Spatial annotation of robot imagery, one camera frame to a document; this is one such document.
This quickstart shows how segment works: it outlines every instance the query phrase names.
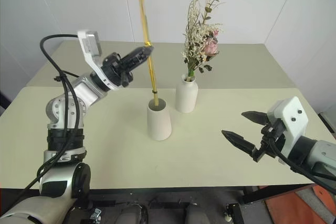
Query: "white wall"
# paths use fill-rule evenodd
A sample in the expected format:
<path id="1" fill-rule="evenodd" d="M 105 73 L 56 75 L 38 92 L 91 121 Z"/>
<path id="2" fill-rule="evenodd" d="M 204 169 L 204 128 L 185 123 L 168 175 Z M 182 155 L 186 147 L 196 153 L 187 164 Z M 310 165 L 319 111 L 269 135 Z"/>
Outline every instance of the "white wall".
<path id="1" fill-rule="evenodd" d="M 182 33 L 189 2 L 146 0 L 154 42 L 184 42 Z M 266 42 L 269 51 L 317 111 L 336 102 L 336 89 L 330 88 L 331 78 L 335 77 L 330 71 L 331 61 L 335 57 L 329 53 L 335 51 L 332 31 L 336 23 L 331 21 L 336 16 L 335 0 L 224 2 L 212 17 L 212 21 L 224 25 L 220 43 Z M 2 92 L 13 99 L 44 64 L 38 47 L 41 38 L 54 33 L 75 33 L 83 28 L 97 30 L 101 40 L 141 41 L 138 1 L 0 0 Z M 60 40 L 48 42 L 48 50 L 53 52 L 59 43 Z M 298 71 L 298 66 L 304 66 L 305 71 Z M 9 81 L 13 74 L 20 76 L 18 83 Z"/>
<path id="2" fill-rule="evenodd" d="M 322 112 L 322 116 L 327 121 L 327 123 L 336 131 L 336 103 L 328 108 L 325 112 Z"/>
<path id="3" fill-rule="evenodd" d="M 317 112 L 336 103 L 336 0 L 287 0 L 265 44 Z"/>

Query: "metal bracket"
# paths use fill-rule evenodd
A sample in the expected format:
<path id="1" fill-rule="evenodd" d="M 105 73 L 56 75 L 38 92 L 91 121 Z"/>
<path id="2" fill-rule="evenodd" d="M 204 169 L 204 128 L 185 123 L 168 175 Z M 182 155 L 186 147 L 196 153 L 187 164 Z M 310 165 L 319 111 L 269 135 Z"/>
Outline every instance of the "metal bracket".
<path id="1" fill-rule="evenodd" d="M 244 224 L 244 220 L 238 203 L 227 205 L 224 216 L 227 222 L 230 222 L 232 219 L 234 224 Z"/>
<path id="2" fill-rule="evenodd" d="M 95 208 L 95 211 L 90 216 L 90 220 L 92 220 L 93 224 L 100 224 L 101 221 L 101 210 L 99 208 Z"/>

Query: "black table leg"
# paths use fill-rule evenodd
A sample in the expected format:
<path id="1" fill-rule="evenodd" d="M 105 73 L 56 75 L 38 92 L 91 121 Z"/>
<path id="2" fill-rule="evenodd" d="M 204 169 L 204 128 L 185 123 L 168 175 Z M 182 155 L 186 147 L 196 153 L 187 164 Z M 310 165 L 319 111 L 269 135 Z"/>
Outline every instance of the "black table leg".
<path id="1" fill-rule="evenodd" d="M 9 105 L 11 104 L 11 101 L 0 92 L 0 106 L 4 109 L 7 109 Z"/>
<path id="2" fill-rule="evenodd" d="M 267 186 L 263 189 L 256 190 L 242 196 L 242 201 L 245 204 L 256 202 L 259 200 L 274 198 L 280 195 L 292 193 L 295 191 L 303 190 L 312 187 L 315 184 L 300 184 L 300 185 L 276 185 Z"/>

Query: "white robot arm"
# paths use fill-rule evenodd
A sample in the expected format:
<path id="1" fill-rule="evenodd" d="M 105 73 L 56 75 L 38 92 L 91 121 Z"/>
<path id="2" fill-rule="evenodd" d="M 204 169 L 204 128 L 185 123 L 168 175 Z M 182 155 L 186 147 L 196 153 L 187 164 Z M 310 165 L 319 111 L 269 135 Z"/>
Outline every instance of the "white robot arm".
<path id="1" fill-rule="evenodd" d="M 242 136 L 222 131 L 237 148 L 258 162 L 264 154 L 279 157 L 294 172 L 301 173 L 326 190 L 336 194 L 336 145 L 304 136 L 308 117 L 297 97 L 278 101 L 267 113 L 248 111 L 242 115 L 264 125 L 261 147 L 246 141 Z"/>
<path id="2" fill-rule="evenodd" d="M 153 47 L 139 47 L 123 58 L 114 52 L 102 60 L 96 32 L 79 31 L 78 39 L 93 72 L 72 82 L 76 97 L 68 92 L 48 102 L 48 149 L 44 151 L 45 166 L 39 169 L 38 175 L 44 172 L 62 148 L 67 148 L 39 180 L 40 196 L 27 198 L 15 205 L 1 216 L 0 224 L 59 224 L 70 207 L 86 202 L 90 189 L 90 167 L 82 162 L 87 153 L 83 146 L 83 117 L 89 107 L 104 98 L 109 90 L 126 87 L 133 80 L 131 71 L 146 62 L 153 50 Z M 74 130 L 76 135 L 66 145 Z"/>

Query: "orange floor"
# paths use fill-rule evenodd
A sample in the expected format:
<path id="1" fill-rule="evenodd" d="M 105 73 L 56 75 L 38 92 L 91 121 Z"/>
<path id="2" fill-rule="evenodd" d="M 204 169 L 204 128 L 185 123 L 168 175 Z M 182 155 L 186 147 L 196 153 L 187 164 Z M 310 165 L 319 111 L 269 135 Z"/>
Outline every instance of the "orange floor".
<path id="1" fill-rule="evenodd" d="M 314 186 L 315 194 L 324 205 L 336 215 L 333 197 L 320 186 Z M 296 193 L 289 193 L 266 200 L 274 224 L 324 224 L 319 217 Z"/>

